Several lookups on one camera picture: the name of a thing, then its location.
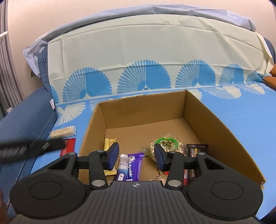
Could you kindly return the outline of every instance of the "white wall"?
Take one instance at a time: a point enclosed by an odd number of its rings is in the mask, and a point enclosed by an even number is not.
[[[42,82],[30,76],[23,49],[57,26],[92,13],[143,4],[186,4],[227,9],[255,21],[257,32],[276,48],[276,20],[268,0],[8,0],[8,31],[16,73],[27,97]]]

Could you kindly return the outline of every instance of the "blue sofa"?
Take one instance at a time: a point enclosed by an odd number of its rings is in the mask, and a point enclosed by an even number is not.
[[[0,121],[0,142],[46,139],[57,115],[52,109],[51,93],[44,87],[37,89]],[[0,165],[0,189],[8,206],[8,216],[16,214],[9,203],[12,186],[30,174],[36,158]]]

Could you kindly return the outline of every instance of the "blue fan pattern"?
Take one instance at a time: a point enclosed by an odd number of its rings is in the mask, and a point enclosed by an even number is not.
[[[183,65],[177,75],[175,87],[193,87],[197,83],[201,86],[214,86],[216,84],[214,70],[202,60],[193,60]]]
[[[171,79],[167,70],[151,60],[135,62],[122,73],[118,82],[118,94],[148,89],[170,89]]]
[[[88,94],[91,97],[111,95],[109,79],[94,68],[83,68],[75,71],[66,81],[63,88],[63,102],[80,100]]]
[[[219,79],[220,85],[243,84],[243,69],[237,64],[229,64],[223,70]]]
[[[55,88],[52,85],[50,85],[50,88],[51,88],[51,91],[52,91],[52,94],[53,94],[54,102],[55,102],[55,104],[58,104],[59,103],[59,96],[58,96]]]
[[[262,82],[261,75],[258,72],[253,71],[247,76],[245,82],[247,84],[261,83]]]

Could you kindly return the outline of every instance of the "white fan pattern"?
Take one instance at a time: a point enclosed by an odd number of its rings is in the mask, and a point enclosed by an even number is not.
[[[94,99],[94,100],[90,100],[89,103],[90,103],[90,109],[91,111],[94,111],[96,105],[98,103],[101,103],[101,102],[104,102],[104,101],[108,101],[108,100],[112,100],[112,98],[101,98],[101,99]]]
[[[158,91],[158,92],[150,92],[148,94],[159,94],[159,93],[167,93],[167,92],[170,92],[170,91]]]
[[[267,86],[267,85],[266,85],[266,84],[264,84],[264,83],[263,83],[263,87],[264,87],[265,89],[270,90],[270,91],[275,91],[274,89],[270,88],[269,86]]]
[[[215,88],[203,88],[205,92],[222,99],[237,99],[241,97],[241,91],[235,86],[223,86]]]
[[[250,93],[254,93],[254,94],[258,94],[258,95],[265,94],[264,89],[261,86],[259,86],[258,84],[242,85],[239,87],[244,89],[247,92],[250,92]]]
[[[129,97],[137,97],[137,96],[143,96],[145,94],[135,94],[135,95],[130,95],[130,96],[123,96],[123,97],[120,97],[120,99],[123,99],[123,98],[129,98]]]
[[[81,115],[84,109],[85,102],[67,105],[64,110],[58,106],[57,112],[59,114],[59,117],[57,119],[57,122],[55,123],[55,126],[60,126],[64,123],[72,121],[73,119]]]
[[[189,92],[191,92],[196,98],[201,100],[202,93],[198,89],[189,89]]]

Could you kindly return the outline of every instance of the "bedsheet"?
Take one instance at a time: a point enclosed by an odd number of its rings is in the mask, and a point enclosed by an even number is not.
[[[178,91],[182,89],[143,92],[155,94],[160,92]],[[276,92],[264,83],[241,84],[189,89],[200,99],[220,120],[231,130],[245,149],[254,159],[266,178],[264,199],[257,217],[261,219],[276,202],[275,158],[276,143],[274,140],[276,120]],[[77,127],[75,152],[78,153],[88,122],[97,103],[137,95],[136,93],[101,97],[94,100],[82,100],[75,103],[58,105],[61,111],[53,130],[75,125]],[[66,121],[67,114],[74,114],[74,119]],[[40,156],[35,161],[34,172],[59,157],[60,151]]]
[[[243,84],[248,77],[261,79],[273,65],[258,33],[187,15],[108,20],[48,43],[48,77],[59,103],[130,92]]]
[[[145,6],[123,8],[123,9],[107,10],[104,12],[93,14],[91,16],[82,18],[80,20],[77,20],[71,23],[68,23],[66,25],[60,26],[55,30],[45,33],[42,36],[40,36],[38,39],[36,39],[32,45],[24,49],[23,54],[31,69],[38,77],[40,77],[39,66],[38,66],[38,55],[50,40],[66,32],[69,32],[71,30],[74,30],[76,28],[86,26],[89,24],[111,20],[115,18],[129,17],[134,15],[149,15],[149,14],[177,14],[177,15],[200,16],[204,18],[211,18],[211,19],[223,21],[251,31],[256,31],[256,26],[250,18],[236,14],[234,12],[223,10],[223,9],[195,7],[195,6],[187,6],[183,4],[145,5]]]

